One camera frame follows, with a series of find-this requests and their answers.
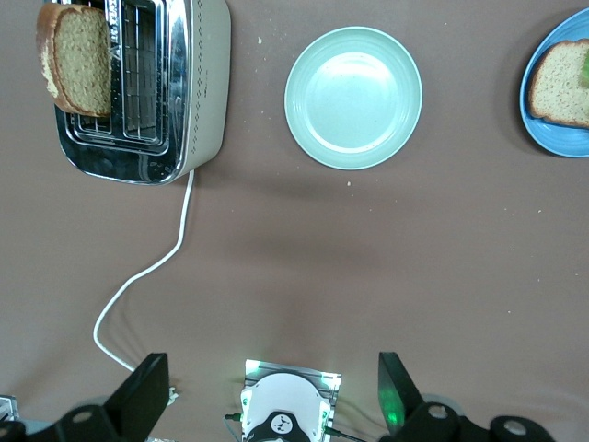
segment toaster slot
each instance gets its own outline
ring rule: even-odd
[[[156,7],[152,2],[125,2],[123,6],[123,112],[124,134],[154,141],[157,130]]]
[[[167,148],[164,0],[62,0],[105,11],[111,33],[112,109],[105,118],[69,116],[84,143],[151,154]]]

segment plate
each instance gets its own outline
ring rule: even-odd
[[[525,69],[520,87],[519,108],[527,131],[539,145],[563,157],[589,157],[589,131],[545,122],[530,115],[527,111],[528,81],[538,59],[549,47],[563,40],[577,41],[587,38],[589,38],[589,8],[564,20],[542,41]]]
[[[377,29],[335,29],[298,57],[286,82],[296,142],[335,169],[371,168],[407,143],[422,110],[422,82],[401,43]]]

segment stainless steel toaster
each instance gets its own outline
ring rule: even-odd
[[[96,177],[157,185],[217,154],[231,45],[224,0],[53,2],[102,8],[110,27],[110,117],[55,108],[72,164]]]

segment brown tabletop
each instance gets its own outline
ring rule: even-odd
[[[585,2],[229,0],[220,154],[197,170],[179,254],[133,285],[104,342],[167,352],[181,395],[156,435],[229,440],[247,358],[343,375],[335,426],[385,433],[379,351],[476,424],[520,414],[589,435],[589,163],[526,134],[517,94],[543,38]],[[38,0],[0,16],[0,394],[52,421],[128,372],[92,342],[117,288],[175,243],[186,179],[90,178],[61,152],[35,53]],[[296,57],[332,29],[410,51],[423,108],[409,142],[360,171],[303,152],[283,111]]]

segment green vegetable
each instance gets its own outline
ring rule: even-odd
[[[581,69],[581,85],[589,87],[589,51],[585,55],[585,63]]]

